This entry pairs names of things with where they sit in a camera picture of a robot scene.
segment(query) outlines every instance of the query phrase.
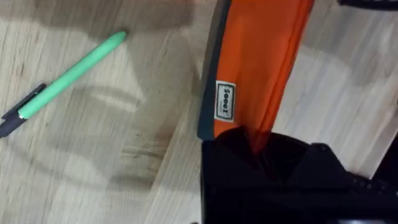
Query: pen clip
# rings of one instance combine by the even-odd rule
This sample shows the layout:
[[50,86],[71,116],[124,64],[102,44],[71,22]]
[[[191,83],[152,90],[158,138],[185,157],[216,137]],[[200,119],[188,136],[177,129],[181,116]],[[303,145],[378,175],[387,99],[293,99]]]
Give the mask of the pen clip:
[[18,112],[18,110],[25,106],[31,99],[33,99],[37,94],[39,94],[41,91],[45,89],[46,84],[42,83],[38,87],[36,87],[33,91],[31,91],[27,96],[25,96],[20,102],[17,103],[11,110],[9,110],[7,113],[5,113],[1,118],[4,120],[7,120],[10,118],[11,115],[14,113]]

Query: orange bag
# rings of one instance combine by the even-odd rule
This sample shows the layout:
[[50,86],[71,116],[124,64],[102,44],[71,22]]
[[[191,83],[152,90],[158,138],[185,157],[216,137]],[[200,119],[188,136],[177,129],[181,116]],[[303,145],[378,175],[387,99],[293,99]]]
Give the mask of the orange bag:
[[313,0],[232,0],[216,71],[214,135],[245,126],[254,152],[277,116]]

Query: green pen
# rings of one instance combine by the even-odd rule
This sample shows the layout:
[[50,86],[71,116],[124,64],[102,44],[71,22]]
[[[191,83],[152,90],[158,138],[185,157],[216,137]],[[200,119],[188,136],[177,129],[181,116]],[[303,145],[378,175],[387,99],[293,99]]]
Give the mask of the green pen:
[[0,138],[11,134],[25,121],[35,115],[47,103],[58,96],[64,89],[78,80],[84,73],[90,70],[100,60],[104,59],[125,39],[127,33],[124,31],[113,34],[97,48],[83,57],[74,66],[70,67],[61,77],[51,85],[41,84],[29,95],[22,99],[15,107],[2,116],[4,122],[0,124]]

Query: light wood surface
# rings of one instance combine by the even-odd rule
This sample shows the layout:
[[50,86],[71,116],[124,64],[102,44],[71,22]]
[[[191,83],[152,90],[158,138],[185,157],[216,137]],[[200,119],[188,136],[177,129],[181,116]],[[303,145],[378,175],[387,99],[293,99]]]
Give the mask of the light wood surface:
[[[0,223],[200,221],[195,130],[214,7],[0,0],[2,113],[107,35],[130,32],[0,140]],[[398,127],[397,26],[396,13],[317,1],[274,131],[325,142],[349,170],[372,175]]]

